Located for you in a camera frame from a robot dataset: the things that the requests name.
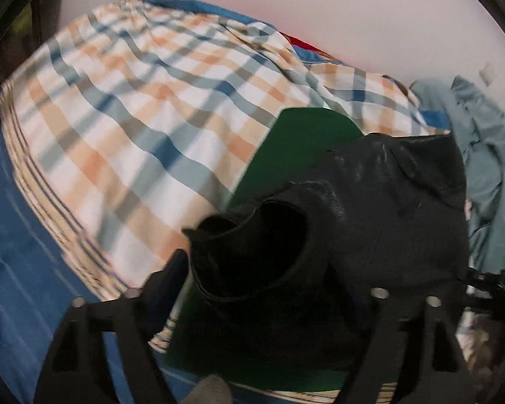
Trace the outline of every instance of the wall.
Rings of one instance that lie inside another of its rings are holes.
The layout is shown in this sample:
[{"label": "wall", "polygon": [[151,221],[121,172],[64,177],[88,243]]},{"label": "wall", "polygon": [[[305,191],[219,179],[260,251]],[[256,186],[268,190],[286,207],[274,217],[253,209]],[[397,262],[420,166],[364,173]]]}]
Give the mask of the wall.
[{"label": "wall", "polygon": [[[101,3],[63,0],[61,25]],[[477,0],[205,0],[268,21],[350,65],[405,84],[462,74],[479,83],[487,62],[497,76],[488,93],[505,108],[505,35]]]}]

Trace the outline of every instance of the black leather item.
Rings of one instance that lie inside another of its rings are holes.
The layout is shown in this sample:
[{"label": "black leather item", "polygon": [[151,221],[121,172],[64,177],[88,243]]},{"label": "black leather item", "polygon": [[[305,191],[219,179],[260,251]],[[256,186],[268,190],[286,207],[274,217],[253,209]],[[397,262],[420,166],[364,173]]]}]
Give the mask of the black leather item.
[{"label": "black leather item", "polygon": [[371,134],[262,202],[184,230],[194,282],[259,355],[342,370],[367,342],[373,287],[438,296],[459,320],[464,200],[450,135]]}]

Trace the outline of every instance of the metal screw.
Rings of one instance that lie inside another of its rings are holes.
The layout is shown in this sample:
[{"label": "metal screw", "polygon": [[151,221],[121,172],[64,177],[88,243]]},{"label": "metal screw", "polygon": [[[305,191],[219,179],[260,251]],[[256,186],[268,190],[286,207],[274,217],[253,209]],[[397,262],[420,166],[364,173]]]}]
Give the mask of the metal screw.
[{"label": "metal screw", "polygon": [[127,291],[124,293],[124,296],[127,299],[138,298],[140,296],[140,290],[136,288],[127,289]]},{"label": "metal screw", "polygon": [[86,305],[86,301],[82,296],[77,296],[75,299],[73,299],[71,305],[75,308],[80,308]]},{"label": "metal screw", "polygon": [[379,287],[374,287],[372,290],[370,290],[370,294],[377,299],[387,299],[389,297],[389,292]]},{"label": "metal screw", "polygon": [[442,300],[435,296],[427,296],[427,304],[431,307],[439,307],[442,304]]}]

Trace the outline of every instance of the plaid bedding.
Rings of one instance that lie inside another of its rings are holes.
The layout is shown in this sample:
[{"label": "plaid bedding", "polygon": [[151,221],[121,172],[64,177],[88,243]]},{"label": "plaid bedding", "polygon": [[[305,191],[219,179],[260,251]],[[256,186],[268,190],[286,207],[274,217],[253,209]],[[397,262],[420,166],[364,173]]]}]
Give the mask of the plaid bedding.
[{"label": "plaid bedding", "polygon": [[[3,85],[0,104],[16,185],[102,300],[187,249],[182,227],[224,209],[281,110],[328,107],[365,134],[437,132],[388,77],[304,62],[261,21],[141,0],[73,21]],[[178,312],[152,341],[160,351]]]}]

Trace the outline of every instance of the grayish green cloth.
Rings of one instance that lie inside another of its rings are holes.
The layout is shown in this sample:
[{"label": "grayish green cloth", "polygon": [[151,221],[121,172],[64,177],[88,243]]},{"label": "grayish green cloth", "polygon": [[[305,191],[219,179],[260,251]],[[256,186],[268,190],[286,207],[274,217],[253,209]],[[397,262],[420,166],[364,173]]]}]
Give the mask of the grayish green cloth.
[{"label": "grayish green cloth", "polygon": [[421,110],[443,111],[451,122],[473,204],[468,224],[472,263],[499,273],[505,269],[505,112],[461,76],[451,88],[426,79],[411,90]]}]

